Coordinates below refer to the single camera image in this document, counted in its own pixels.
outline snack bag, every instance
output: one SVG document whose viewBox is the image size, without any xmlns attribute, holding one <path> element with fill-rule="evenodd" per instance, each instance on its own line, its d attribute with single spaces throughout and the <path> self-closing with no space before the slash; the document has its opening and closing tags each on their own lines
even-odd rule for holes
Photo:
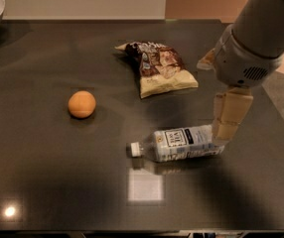
<svg viewBox="0 0 284 238">
<path fill-rule="evenodd" d="M 199 86 L 186 70 L 178 53 L 170 47 L 152 42 L 133 42 L 116 49 L 140 62 L 141 98 Z"/>
</svg>

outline dark tabletop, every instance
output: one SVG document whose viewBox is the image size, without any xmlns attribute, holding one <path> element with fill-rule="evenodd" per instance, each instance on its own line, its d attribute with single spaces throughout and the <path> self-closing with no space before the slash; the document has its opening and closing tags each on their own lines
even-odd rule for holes
<svg viewBox="0 0 284 238">
<path fill-rule="evenodd" d="M 0 230 L 284 229 L 284 120 L 263 87 L 220 156 L 132 160 L 154 130 L 210 124 L 225 90 L 196 64 L 219 21 L 4 21 L 0 27 Z M 114 46 L 175 48 L 197 90 L 139 97 L 136 63 Z M 71 118 L 78 90 L 93 115 Z M 7 207 L 16 214 L 6 217 Z"/>
</svg>

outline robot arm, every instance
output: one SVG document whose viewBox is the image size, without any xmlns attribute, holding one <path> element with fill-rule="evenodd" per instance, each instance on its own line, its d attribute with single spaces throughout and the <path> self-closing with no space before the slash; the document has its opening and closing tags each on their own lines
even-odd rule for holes
<svg viewBox="0 0 284 238">
<path fill-rule="evenodd" d="M 249 0 L 213 50 L 216 77 L 229 86 L 214 101 L 217 145 L 231 140 L 252 103 L 250 87 L 278 68 L 283 54 L 284 0 Z"/>
<path fill-rule="evenodd" d="M 215 48 L 214 68 L 227 85 L 261 84 L 284 54 L 284 0 L 249 0 Z"/>
</svg>

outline white bottle cap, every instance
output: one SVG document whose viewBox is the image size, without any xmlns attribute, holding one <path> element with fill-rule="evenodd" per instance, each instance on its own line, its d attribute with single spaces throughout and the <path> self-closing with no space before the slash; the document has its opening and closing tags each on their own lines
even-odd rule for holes
<svg viewBox="0 0 284 238">
<path fill-rule="evenodd" d="M 131 155 L 132 157 L 141 157 L 141 150 L 139 142 L 131 143 Z"/>
</svg>

